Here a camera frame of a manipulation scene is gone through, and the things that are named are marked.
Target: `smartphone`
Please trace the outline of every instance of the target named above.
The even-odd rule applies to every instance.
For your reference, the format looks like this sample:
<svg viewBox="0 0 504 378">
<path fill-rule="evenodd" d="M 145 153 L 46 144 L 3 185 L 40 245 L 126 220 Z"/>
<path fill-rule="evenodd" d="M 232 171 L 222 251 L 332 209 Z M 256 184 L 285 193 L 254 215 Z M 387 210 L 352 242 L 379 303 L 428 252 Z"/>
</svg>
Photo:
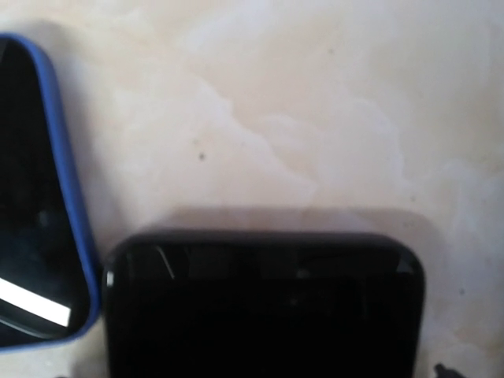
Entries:
<svg viewBox="0 0 504 378">
<path fill-rule="evenodd" d="M 0 33 L 0 350 L 93 324 L 94 253 L 53 67 Z"/>
<path fill-rule="evenodd" d="M 424 273 L 384 236 L 138 236 L 102 286 L 112 378 L 412 375 Z"/>
</svg>

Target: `white marble surface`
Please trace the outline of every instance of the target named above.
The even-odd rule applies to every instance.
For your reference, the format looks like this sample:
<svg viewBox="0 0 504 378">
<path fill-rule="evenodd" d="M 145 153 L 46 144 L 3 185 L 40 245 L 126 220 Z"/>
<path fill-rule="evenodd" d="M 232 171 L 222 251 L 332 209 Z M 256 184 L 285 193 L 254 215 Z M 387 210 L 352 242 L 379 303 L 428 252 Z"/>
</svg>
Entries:
<svg viewBox="0 0 504 378">
<path fill-rule="evenodd" d="M 0 28 L 54 60 L 103 254 L 160 225 L 383 232 L 427 273 L 417 378 L 502 376 L 504 2 L 0 0 Z M 98 326 L 0 371 L 102 356 Z"/>
</svg>

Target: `phone case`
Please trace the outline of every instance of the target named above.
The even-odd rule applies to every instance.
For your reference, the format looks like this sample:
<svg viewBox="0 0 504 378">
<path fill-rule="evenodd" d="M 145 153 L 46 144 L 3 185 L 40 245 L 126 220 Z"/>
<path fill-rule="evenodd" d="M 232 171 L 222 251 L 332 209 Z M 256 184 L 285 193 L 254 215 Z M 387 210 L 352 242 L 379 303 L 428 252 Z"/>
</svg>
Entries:
<svg viewBox="0 0 504 378">
<path fill-rule="evenodd" d="M 46 119 L 47 133 L 50 140 L 50 148 L 52 150 L 57 179 L 61 189 L 61 196 L 68 215 L 72 237 L 79 255 L 80 265 L 89 293 L 89 313 L 83 326 L 76 332 L 71 335 L 65 335 L 62 339 L 41 339 L 39 343 L 16 345 L 12 347 L 4 346 L 0 348 L 0 351 L 6 351 L 63 343 L 80 337 L 92 326 L 98 317 L 99 289 L 95 276 L 97 254 L 83 203 L 83 196 L 81 194 L 76 168 L 73 162 L 69 135 L 65 127 L 65 117 L 60 100 L 56 73 L 49 57 L 37 45 L 25 37 L 11 33 L 0 33 L 0 41 L 4 44 L 16 43 L 18 46 L 21 46 L 28 53 L 35 66 L 39 90 L 43 100 L 43 112 Z"/>
</svg>

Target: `marble table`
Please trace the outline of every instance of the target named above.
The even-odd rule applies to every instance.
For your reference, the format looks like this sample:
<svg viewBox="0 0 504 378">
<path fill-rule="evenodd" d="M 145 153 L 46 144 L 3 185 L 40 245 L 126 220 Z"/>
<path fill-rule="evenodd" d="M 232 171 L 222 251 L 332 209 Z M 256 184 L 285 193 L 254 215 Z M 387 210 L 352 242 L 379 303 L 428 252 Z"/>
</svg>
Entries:
<svg viewBox="0 0 504 378">
<path fill-rule="evenodd" d="M 428 280 L 417 378 L 504 371 L 504 2 L 0 0 L 54 60 L 102 256 L 146 228 L 372 231 Z M 102 325 L 0 356 L 103 378 Z"/>
</svg>

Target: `black screen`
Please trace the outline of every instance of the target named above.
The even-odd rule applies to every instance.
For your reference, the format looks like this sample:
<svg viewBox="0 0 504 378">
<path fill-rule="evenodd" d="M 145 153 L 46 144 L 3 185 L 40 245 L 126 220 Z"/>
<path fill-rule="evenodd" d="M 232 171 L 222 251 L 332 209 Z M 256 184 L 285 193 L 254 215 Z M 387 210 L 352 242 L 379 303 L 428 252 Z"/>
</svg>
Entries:
<svg viewBox="0 0 504 378">
<path fill-rule="evenodd" d="M 89 312 L 48 127 L 31 55 L 0 38 L 0 347 L 71 335 Z"/>
<path fill-rule="evenodd" d="M 109 264 L 113 378 L 411 376 L 424 279 L 406 248 L 362 235 L 188 239 L 135 241 Z"/>
</svg>

